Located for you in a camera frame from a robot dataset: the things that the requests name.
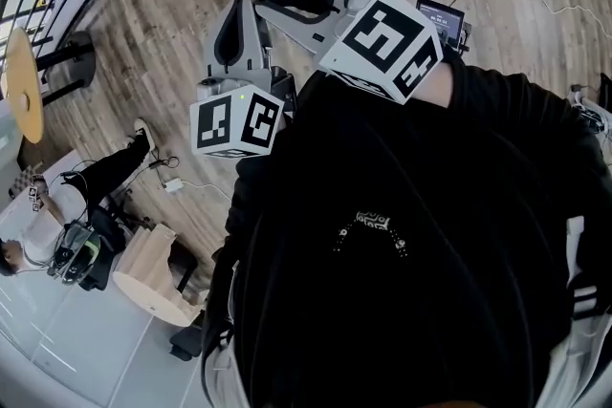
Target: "white sneaker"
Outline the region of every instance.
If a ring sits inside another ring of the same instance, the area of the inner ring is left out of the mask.
[[[144,133],[146,135],[146,139],[149,142],[149,152],[155,151],[157,146],[155,146],[155,141],[153,140],[153,135],[151,133],[151,128],[142,118],[138,118],[134,121],[134,129],[137,133]]]

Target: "person sitting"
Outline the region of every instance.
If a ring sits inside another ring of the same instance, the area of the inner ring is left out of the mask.
[[[298,102],[236,167],[210,405],[572,406],[610,321],[574,321],[575,290],[612,304],[612,177],[580,112],[452,53],[405,106],[324,73]]]
[[[43,204],[40,213],[17,240],[0,240],[0,274],[11,276],[25,269],[43,269],[53,261],[57,230],[72,223],[86,224],[87,211],[122,183],[155,150],[149,126],[142,119],[134,123],[136,136],[124,150],[97,161],[80,172],[66,176],[53,192],[42,178],[33,186]]]

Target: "wooden floor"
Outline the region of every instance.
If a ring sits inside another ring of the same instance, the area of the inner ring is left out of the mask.
[[[74,147],[83,158],[100,159],[122,148],[134,118],[143,117],[153,126],[162,154],[181,159],[179,168],[161,169],[166,180],[215,183],[231,194],[234,164],[191,155],[188,139],[188,107],[204,74],[203,41],[228,1],[94,0],[79,28],[89,31],[96,46],[96,80],[45,109],[45,138],[29,149],[29,158],[53,161]],[[580,3],[612,33],[610,0],[548,1],[553,9]],[[597,88],[600,72],[612,74],[610,40],[588,14],[552,15],[540,0],[458,0],[455,7],[473,25],[465,56],[470,64],[524,72],[561,96],[571,84]],[[303,83],[312,71],[310,56],[277,32],[273,39],[274,63]],[[64,83],[58,73],[51,79]],[[210,255],[224,238],[226,199],[210,187],[186,187],[169,196],[155,171],[142,173],[132,188],[140,213],[177,231],[198,253],[203,276],[209,277]]]

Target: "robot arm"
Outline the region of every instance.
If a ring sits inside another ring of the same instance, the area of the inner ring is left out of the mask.
[[[272,66],[267,23],[347,85],[404,104],[443,58],[436,26],[405,0],[233,0],[205,44],[207,78],[190,108],[192,150],[267,155],[295,81]]]

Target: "black hoodie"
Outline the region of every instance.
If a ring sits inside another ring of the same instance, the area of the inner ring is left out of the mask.
[[[597,140],[525,75],[450,63],[448,109],[315,74],[272,154],[238,164],[205,355],[239,260],[233,332],[253,408],[534,406],[569,333],[573,216],[579,265],[608,301],[612,180]],[[345,233],[358,213],[397,236]]]

